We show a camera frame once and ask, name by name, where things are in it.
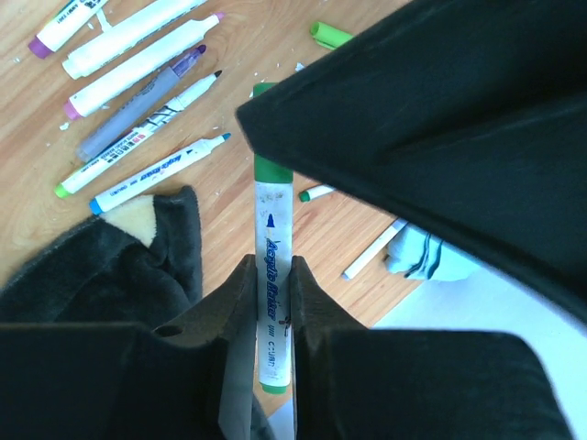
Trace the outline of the pink cap marker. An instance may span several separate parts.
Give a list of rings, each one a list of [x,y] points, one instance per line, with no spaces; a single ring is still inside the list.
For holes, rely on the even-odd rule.
[[[216,12],[204,20],[188,20],[112,71],[72,95],[63,110],[71,119],[87,117],[160,66],[201,41],[225,17]]]

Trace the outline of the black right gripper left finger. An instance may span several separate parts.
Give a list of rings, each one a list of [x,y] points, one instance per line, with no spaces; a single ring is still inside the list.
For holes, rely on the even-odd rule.
[[[247,439],[256,268],[155,331],[132,323],[5,324],[4,439]]]

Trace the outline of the teal cap marker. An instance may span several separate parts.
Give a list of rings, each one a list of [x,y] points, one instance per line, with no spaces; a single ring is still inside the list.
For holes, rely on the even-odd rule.
[[[199,139],[188,147],[173,152],[168,157],[99,193],[89,203],[92,214],[104,214],[140,195],[149,188],[210,155],[216,147],[225,143],[230,137],[230,133],[224,133],[214,138]]]

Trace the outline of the light green pen cap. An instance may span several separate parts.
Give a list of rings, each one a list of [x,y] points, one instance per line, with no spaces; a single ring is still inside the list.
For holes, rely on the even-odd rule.
[[[335,50],[353,38],[351,34],[320,21],[311,25],[310,34],[318,45],[329,50]]]

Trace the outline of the peach cap marker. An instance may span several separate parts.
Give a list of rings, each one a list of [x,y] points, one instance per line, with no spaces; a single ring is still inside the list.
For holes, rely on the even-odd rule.
[[[62,62],[74,80],[87,77],[205,0],[158,0],[71,52]]]

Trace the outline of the dark green cap marker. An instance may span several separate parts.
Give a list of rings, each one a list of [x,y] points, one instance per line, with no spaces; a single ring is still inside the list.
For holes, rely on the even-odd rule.
[[[328,195],[332,192],[334,192],[336,189],[325,185],[325,184],[321,184],[321,185],[317,185],[311,188],[308,188],[306,190],[301,191],[298,194],[298,198],[302,203],[308,203],[311,202],[317,198],[323,197],[325,195]]]

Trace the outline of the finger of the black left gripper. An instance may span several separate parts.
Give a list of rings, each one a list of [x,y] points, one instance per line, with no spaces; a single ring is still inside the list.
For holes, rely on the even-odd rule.
[[[583,1],[413,1],[236,116],[255,153],[585,319]]]

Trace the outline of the grey marker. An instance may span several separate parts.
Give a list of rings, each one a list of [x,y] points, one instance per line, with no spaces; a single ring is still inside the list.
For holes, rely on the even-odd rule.
[[[133,122],[143,116],[180,82],[205,52],[205,44],[196,46],[188,50],[174,64],[161,70],[81,143],[77,149],[78,158],[86,163],[119,139]]]

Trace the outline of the purple cap marker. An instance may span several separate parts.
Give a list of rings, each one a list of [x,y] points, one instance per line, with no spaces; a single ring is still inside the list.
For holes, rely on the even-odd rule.
[[[29,42],[29,50],[40,59],[58,51],[107,0],[71,0]]]

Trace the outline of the light green cap marker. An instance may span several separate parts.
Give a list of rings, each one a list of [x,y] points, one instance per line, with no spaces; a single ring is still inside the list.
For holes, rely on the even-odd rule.
[[[61,199],[67,198],[79,192],[88,183],[112,167],[115,163],[143,144],[166,124],[169,124],[178,114],[205,94],[221,76],[222,70],[215,71],[181,94],[173,97],[160,109],[144,119],[139,125],[133,127],[125,136],[111,144],[96,158],[87,162],[79,170],[75,171],[67,179],[62,181],[54,193]]]

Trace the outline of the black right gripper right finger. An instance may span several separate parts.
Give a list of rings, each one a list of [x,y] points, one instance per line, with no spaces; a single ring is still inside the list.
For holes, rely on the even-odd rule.
[[[371,330],[290,273],[300,439],[568,439],[545,370],[503,332]]]

